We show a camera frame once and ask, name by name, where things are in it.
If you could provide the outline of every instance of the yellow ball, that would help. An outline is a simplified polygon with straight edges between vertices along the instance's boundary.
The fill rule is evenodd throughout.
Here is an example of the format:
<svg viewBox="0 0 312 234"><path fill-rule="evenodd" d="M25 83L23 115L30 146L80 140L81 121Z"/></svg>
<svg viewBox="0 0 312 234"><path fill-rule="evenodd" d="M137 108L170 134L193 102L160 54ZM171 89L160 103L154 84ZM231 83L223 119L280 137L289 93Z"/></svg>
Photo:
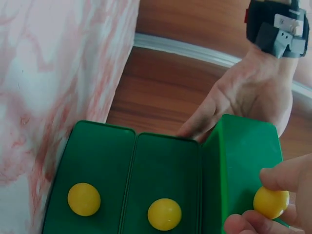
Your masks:
<svg viewBox="0 0 312 234"><path fill-rule="evenodd" d="M90 184L75 184L68 192L69 207L80 216L91 216L98 211L101 204L101 197Z"/></svg>
<svg viewBox="0 0 312 234"><path fill-rule="evenodd" d="M147 217L154 228L160 231L168 231L179 224L182 211L175 201L162 198L152 203L148 209Z"/></svg>
<svg viewBox="0 0 312 234"><path fill-rule="evenodd" d="M268 219L280 217L288 205L288 191L271 191L261 187L253 198L253 208Z"/></svg>

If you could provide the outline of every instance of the palm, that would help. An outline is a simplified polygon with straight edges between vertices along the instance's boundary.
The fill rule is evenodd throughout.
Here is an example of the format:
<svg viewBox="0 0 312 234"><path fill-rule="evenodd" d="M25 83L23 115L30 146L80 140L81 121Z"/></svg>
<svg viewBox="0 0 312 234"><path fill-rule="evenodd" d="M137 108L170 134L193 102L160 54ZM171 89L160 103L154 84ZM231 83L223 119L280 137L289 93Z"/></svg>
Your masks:
<svg viewBox="0 0 312 234"><path fill-rule="evenodd" d="M270 61L247 55L214 84L178 135L201 140L223 114L271 122L281 135L293 103L292 75L292 72L281 72Z"/></svg>

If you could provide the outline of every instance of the green tray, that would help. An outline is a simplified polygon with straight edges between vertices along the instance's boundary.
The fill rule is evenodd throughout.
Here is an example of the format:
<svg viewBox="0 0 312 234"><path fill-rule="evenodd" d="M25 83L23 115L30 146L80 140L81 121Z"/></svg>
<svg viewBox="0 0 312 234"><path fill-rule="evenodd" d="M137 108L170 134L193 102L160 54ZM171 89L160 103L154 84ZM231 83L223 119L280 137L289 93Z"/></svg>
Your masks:
<svg viewBox="0 0 312 234"><path fill-rule="evenodd" d="M225 219L252 209L259 172L282 161L269 123L224 115L205 144L89 121L70 135L48 199L43 234L163 233L148 222L149 206L171 198L182 209L168 233L220 234ZM90 217L71 211L69 189L95 186L101 207Z"/></svg>
<svg viewBox="0 0 312 234"><path fill-rule="evenodd" d="M130 129L78 122L58 167L42 233L117 234L129 166L135 143ZM67 203L69 189L90 183L101 196L101 206L90 217L75 214Z"/></svg>
<svg viewBox="0 0 312 234"><path fill-rule="evenodd" d="M136 142L127 206L121 233L157 234L148 222L149 206L160 198L176 201L181 223L170 233L198 233L200 147L192 140L140 134Z"/></svg>

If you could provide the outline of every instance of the wrist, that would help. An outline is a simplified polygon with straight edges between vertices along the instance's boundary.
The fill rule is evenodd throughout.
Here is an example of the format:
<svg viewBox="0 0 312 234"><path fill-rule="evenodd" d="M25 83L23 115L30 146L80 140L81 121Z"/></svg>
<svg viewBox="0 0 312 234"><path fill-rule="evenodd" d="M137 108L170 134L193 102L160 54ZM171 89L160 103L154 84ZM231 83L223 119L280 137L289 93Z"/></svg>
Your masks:
<svg viewBox="0 0 312 234"><path fill-rule="evenodd" d="M283 4L291 4L292 0L269 0L275 1ZM300 0L299 7L307 11L307 15L311 12L309 5L309 0ZM250 58L255 58L261 64L265 64L270 71L275 70L281 77L289 82L292 81L294 72L298 65L298 58L276 58L271 54L262 52L256 45L251 44L247 56Z"/></svg>
<svg viewBox="0 0 312 234"><path fill-rule="evenodd" d="M285 85L291 85L299 61L298 58L276 58L271 54L262 52L253 44L250 46L246 59L254 64L260 64L259 69L276 76L278 82Z"/></svg>

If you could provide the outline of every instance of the wristband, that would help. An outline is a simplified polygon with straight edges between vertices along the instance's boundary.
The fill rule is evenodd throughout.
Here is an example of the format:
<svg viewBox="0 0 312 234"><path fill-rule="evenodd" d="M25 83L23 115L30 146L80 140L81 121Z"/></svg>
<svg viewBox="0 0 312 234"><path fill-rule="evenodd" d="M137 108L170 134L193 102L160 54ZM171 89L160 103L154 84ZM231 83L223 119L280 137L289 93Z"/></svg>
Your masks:
<svg viewBox="0 0 312 234"><path fill-rule="evenodd" d="M309 22L298 0L291 5L251 0L246 11L247 39L277 58L299 58L306 54Z"/></svg>

